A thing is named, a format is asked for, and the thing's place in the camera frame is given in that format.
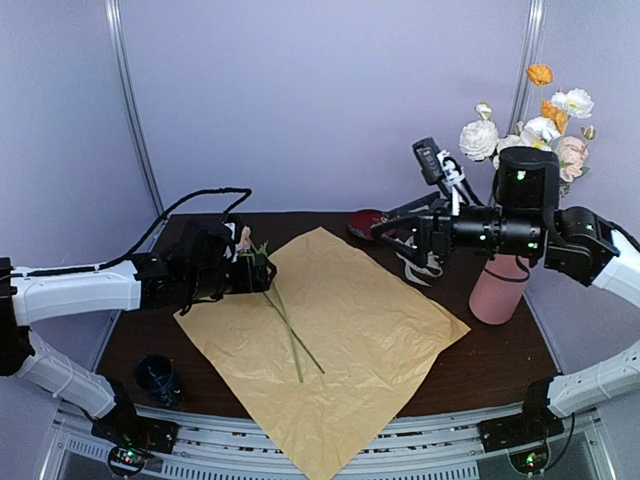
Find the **white peony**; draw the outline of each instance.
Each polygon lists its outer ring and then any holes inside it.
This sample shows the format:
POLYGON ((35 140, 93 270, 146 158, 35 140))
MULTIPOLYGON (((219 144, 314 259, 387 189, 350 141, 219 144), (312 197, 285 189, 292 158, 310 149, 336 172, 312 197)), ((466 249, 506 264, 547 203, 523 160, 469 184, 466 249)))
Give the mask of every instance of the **white peony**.
POLYGON ((462 129, 460 150, 470 160, 480 162, 495 152, 499 136, 493 122, 476 120, 462 129))
POLYGON ((500 153, 500 151, 505 148, 526 146, 528 146, 527 142, 525 142, 519 135, 508 135, 505 138, 500 139, 500 141, 498 142, 497 150, 498 153, 500 153))
POLYGON ((495 169, 497 170, 498 167, 500 166, 500 152, 505 149, 505 148, 509 148, 509 147, 527 147, 529 146, 527 144, 527 142, 525 142, 523 140, 523 138, 519 135, 507 135, 505 138, 501 138, 498 141, 498 146, 497 146, 497 151, 498 154, 493 157, 493 166, 495 167, 495 169))
POLYGON ((529 130, 527 128, 523 129, 522 132, 520 132, 520 138, 527 147, 533 147, 537 148, 538 150, 545 150, 547 152, 551 151, 551 147, 547 145, 547 143, 539 136, 537 136, 532 130, 529 130))
POLYGON ((544 117, 536 117, 529 120, 525 125, 523 132, 529 131, 539 139, 549 143, 556 138, 560 138, 562 134, 556 128, 553 120, 544 117))
POLYGON ((568 93, 556 92, 553 97, 551 97, 551 105, 559 108, 571 117, 589 118, 594 103, 585 90, 574 88, 568 93))
POLYGON ((493 115, 493 108, 487 102, 480 102, 476 105, 476 113, 480 115, 480 118, 483 120, 491 120, 491 116, 493 115))

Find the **wooden table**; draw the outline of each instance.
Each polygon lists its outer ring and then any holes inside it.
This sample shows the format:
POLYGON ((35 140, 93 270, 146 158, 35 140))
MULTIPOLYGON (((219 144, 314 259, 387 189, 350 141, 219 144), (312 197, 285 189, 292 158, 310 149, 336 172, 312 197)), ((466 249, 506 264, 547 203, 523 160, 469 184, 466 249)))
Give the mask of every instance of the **wooden table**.
MULTIPOLYGON (((269 240, 269 250, 296 236, 324 227, 350 245, 369 254, 390 272, 404 278, 404 263, 390 248, 351 236, 346 213, 267 213, 242 215, 259 244, 269 240)), ((189 218, 214 222, 213 215, 173 216, 156 245, 161 251, 178 240, 189 218)), ((471 327, 462 340, 440 354, 431 372, 399 416, 452 413, 510 404, 524 399, 534 380, 555 375, 544 339, 526 303, 520 302, 513 318, 502 326, 476 320, 468 307, 471 290, 486 259, 457 250, 444 275, 432 287, 419 287, 471 327)), ((152 405, 133 382, 133 367, 144 355, 161 353, 175 360, 185 382, 187 400, 175 410, 230 417, 248 417, 231 390, 184 334, 172 310, 124 313, 102 358, 98 372, 120 380, 136 403, 152 405)))

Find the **black cable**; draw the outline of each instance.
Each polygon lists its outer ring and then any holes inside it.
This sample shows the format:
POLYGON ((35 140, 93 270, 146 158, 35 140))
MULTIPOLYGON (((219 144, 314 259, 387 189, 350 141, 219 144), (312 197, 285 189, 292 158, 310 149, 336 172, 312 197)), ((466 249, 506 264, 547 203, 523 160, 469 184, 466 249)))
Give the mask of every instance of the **black cable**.
POLYGON ((487 204, 491 207, 497 204, 496 198, 498 197, 498 172, 493 176, 493 181, 491 182, 491 195, 489 196, 489 201, 487 204))
POLYGON ((456 191, 458 192, 458 195, 460 195, 460 198, 462 198, 462 201, 464 202, 465 205, 471 205, 471 202, 469 202, 469 198, 464 193, 464 190, 462 188, 460 188, 458 185, 455 185, 453 188, 456 189, 456 191))
POLYGON ((529 267, 527 267, 524 263, 522 263, 522 260, 520 259, 519 256, 516 256, 516 265, 520 270, 522 270, 525 273, 525 276, 523 278, 504 277, 500 274, 492 272, 487 267, 484 267, 484 272, 488 273, 494 278, 497 278, 498 280, 502 280, 503 282, 507 282, 507 283, 525 283, 529 281, 529 278, 531 278, 531 271, 529 270, 529 267))
POLYGON ((482 201, 478 198, 476 192, 473 191, 473 188, 471 188, 471 185, 466 178, 462 180, 462 186, 469 194, 469 197, 471 197, 471 200, 473 200, 473 203, 475 203, 479 207, 484 207, 484 203, 482 203, 482 201))
POLYGON ((4 277, 0 277, 0 282, 6 280, 7 278, 21 278, 23 275, 21 273, 10 273, 9 275, 5 275, 4 277))
POLYGON ((618 230, 622 235, 624 235, 624 237, 629 241, 629 243, 631 245, 633 245, 633 248, 635 248, 638 252, 640 252, 640 242, 638 242, 638 240, 631 235, 628 231, 626 231, 624 228, 622 228, 620 225, 618 225, 615 222, 612 222, 611 220, 609 220, 609 223, 611 224, 611 226, 613 228, 615 228, 616 230, 618 230))
MULTIPOLYGON (((460 166, 460 164, 458 162, 456 162, 456 159, 453 158, 453 157, 445 157, 444 161, 447 161, 447 160, 450 161, 450 162, 453 162, 453 165, 455 166, 456 171, 460 175, 462 175, 462 167, 460 166)), ((476 192, 474 192, 473 188, 471 188, 471 185, 469 184, 469 181, 466 178, 463 178, 460 183, 462 183, 462 186, 464 187, 464 190, 467 192, 467 194, 469 195, 469 197, 471 198, 473 203, 475 203, 479 207, 484 207, 484 204, 478 198, 478 196, 476 195, 476 192)), ((462 195, 463 199, 465 200, 465 202, 467 203, 467 205, 470 205, 470 202, 467 199, 467 197, 462 192, 459 192, 459 193, 461 193, 461 195, 462 195)))
POLYGON ((155 231, 158 225, 164 222, 169 216, 169 214, 173 212, 176 208, 178 208, 180 205, 182 205, 183 203, 188 202, 189 200, 201 195, 218 195, 218 194, 225 194, 225 193, 242 193, 243 195, 238 200, 236 200, 231 205, 229 205, 222 212, 222 223, 224 223, 227 217, 229 216, 229 213, 231 212, 231 210, 233 210, 242 202, 244 202, 247 198, 249 198, 249 196, 252 193, 250 188, 224 187, 224 188, 216 188, 216 189, 205 189, 205 190, 198 190, 195 192, 191 192, 190 194, 185 195, 184 197, 179 199, 177 202, 175 202, 173 205, 171 205, 169 208, 167 208, 164 212, 162 212, 154 220, 154 222, 147 229, 144 235, 140 237, 140 240, 138 240, 129 250, 127 250, 126 253, 124 253, 123 255, 120 255, 117 258, 114 258, 113 260, 109 260, 108 262, 101 263, 100 265, 98 265, 97 269, 92 266, 54 268, 54 269, 47 269, 47 270, 34 270, 32 272, 27 273, 26 276, 27 277, 49 277, 49 276, 55 276, 55 275, 66 275, 71 273, 94 272, 96 270, 104 270, 106 268, 111 268, 119 264, 120 262, 127 260, 131 255, 133 255, 136 252, 136 250, 138 250, 142 246, 142 244, 147 240, 147 238, 155 231))
POLYGON ((567 443, 564 444, 564 448, 562 449, 562 451, 560 452, 560 455, 558 455, 558 457, 553 461, 553 463, 551 465, 549 465, 548 467, 544 468, 544 472, 547 473, 549 470, 551 470, 553 467, 555 467, 560 460, 562 460, 562 457, 564 456, 565 453, 567 453, 567 450, 569 449, 569 444, 571 443, 571 439, 573 438, 573 431, 576 427, 576 414, 572 413, 571 414, 571 430, 569 430, 569 436, 567 437, 567 443))

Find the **lavender backdrop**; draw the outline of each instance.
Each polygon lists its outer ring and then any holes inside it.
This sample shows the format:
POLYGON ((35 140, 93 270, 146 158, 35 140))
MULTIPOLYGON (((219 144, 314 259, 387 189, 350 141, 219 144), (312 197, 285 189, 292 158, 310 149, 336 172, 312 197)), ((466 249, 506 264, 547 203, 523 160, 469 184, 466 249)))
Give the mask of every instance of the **lavender backdrop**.
MULTIPOLYGON (((498 0, 123 2, 164 202, 231 184, 254 188, 252 211, 423 195, 414 141, 433 136, 459 155, 482 99, 506 127, 527 17, 528 2, 498 0)), ((492 169, 473 167, 487 192, 492 169)))
MULTIPOLYGON (((542 61, 553 67, 565 91, 582 87, 595 101, 598 136, 589 148, 591 173, 577 182, 563 207, 584 205, 640 236, 640 3, 551 0, 542 61)), ((576 122, 569 129, 578 133, 576 122)), ((529 299, 560 366, 567 373, 604 360, 640 338, 640 311, 611 294, 586 289, 559 274, 537 269, 529 299)), ((621 479, 638 478, 640 395, 600 408, 621 479)))
MULTIPOLYGON (((153 215, 103 2, 2 2, 0 44, 0 255, 38 267, 122 253, 153 215)), ((90 365, 107 323, 103 313, 35 328, 90 365)), ((56 405, 35 386, 0 378, 0 478, 36 478, 56 405)))

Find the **green stem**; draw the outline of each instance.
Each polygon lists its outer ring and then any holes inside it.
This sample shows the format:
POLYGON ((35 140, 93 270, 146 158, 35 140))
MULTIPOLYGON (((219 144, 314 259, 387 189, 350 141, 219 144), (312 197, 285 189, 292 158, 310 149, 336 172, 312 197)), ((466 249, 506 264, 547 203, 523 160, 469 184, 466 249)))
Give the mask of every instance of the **green stem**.
MULTIPOLYGON (((253 242, 250 242, 251 248, 254 250, 254 252, 259 253, 260 251, 256 248, 256 246, 253 244, 253 242)), ((265 243, 262 247, 261 250, 263 250, 263 253, 266 255, 266 246, 267 244, 265 243)), ((263 292, 264 297, 269 301, 269 303, 271 304, 271 306, 276 310, 276 312, 278 312, 278 315, 280 315, 280 318, 282 319, 282 321, 286 324, 287 328, 289 329, 290 335, 292 334, 293 337, 298 341, 298 343, 300 344, 300 346, 302 347, 302 349, 305 351, 305 353, 307 355, 309 355, 309 358, 311 359, 311 361, 313 361, 313 363, 315 364, 316 367, 318 367, 318 370, 320 370, 320 372, 324 375, 325 371, 324 368, 322 368, 322 365, 320 365, 320 363, 318 362, 318 360, 316 360, 316 357, 313 356, 313 354, 311 353, 311 351, 307 348, 307 346, 305 345, 305 343, 302 341, 302 339, 298 336, 298 334, 296 333, 296 331, 293 329, 293 327, 291 326, 291 323, 289 322, 289 318, 287 317, 287 312, 284 309, 284 302, 282 301, 282 297, 280 297, 280 292, 278 291, 278 289, 276 288, 276 284, 275 282, 272 283, 272 287, 273 287, 273 291, 276 294, 276 296, 278 297, 278 302, 280 303, 281 307, 282 307, 282 311, 280 311, 280 309, 276 306, 275 303, 273 303, 273 301, 271 300, 271 298, 269 298, 269 295, 267 295, 267 292, 263 292)))
MULTIPOLYGON (((282 303, 282 299, 280 298, 280 294, 277 291, 277 289, 275 289, 275 288, 274 288, 274 291, 277 293, 278 298, 280 299, 280 303, 282 304, 283 311, 284 311, 284 304, 282 303)), ((282 321, 287 325, 287 328, 290 329, 291 334, 293 334, 293 337, 298 341, 298 343, 300 344, 302 349, 305 351, 305 353, 309 356, 311 361, 315 364, 316 367, 318 367, 318 370, 320 370, 320 372, 324 375, 325 374, 324 368, 322 368, 322 365, 320 365, 318 360, 316 360, 316 357, 313 356, 311 351, 307 348, 305 343, 302 341, 302 339, 298 336, 296 331, 293 329, 293 327, 291 326, 291 323, 289 322, 289 320, 288 320, 288 318, 286 316, 286 312, 283 313, 283 311, 280 311, 278 306, 273 302, 273 300, 271 300, 271 298, 269 297, 269 295, 267 295, 266 292, 263 292, 263 295, 268 300, 268 302, 271 304, 271 306, 276 310, 276 312, 278 312, 278 315, 280 316, 282 321)))
MULTIPOLYGON (((275 283, 271 285, 271 288, 275 290, 275 283)), ((298 358, 298 349, 296 348, 296 343, 293 337, 293 328, 291 328, 291 324, 289 323, 289 319, 287 318, 286 313, 280 313, 278 307, 276 307, 275 303, 269 298, 267 292, 263 292, 263 295, 269 300, 269 303, 276 309, 276 311, 280 314, 282 319, 284 320, 285 325, 287 326, 287 331, 289 332, 289 341, 291 342, 291 350, 293 351, 293 361, 296 364, 296 372, 298 373, 298 381, 300 383, 304 383, 304 377, 302 376, 302 367, 300 367, 300 358, 298 358)))

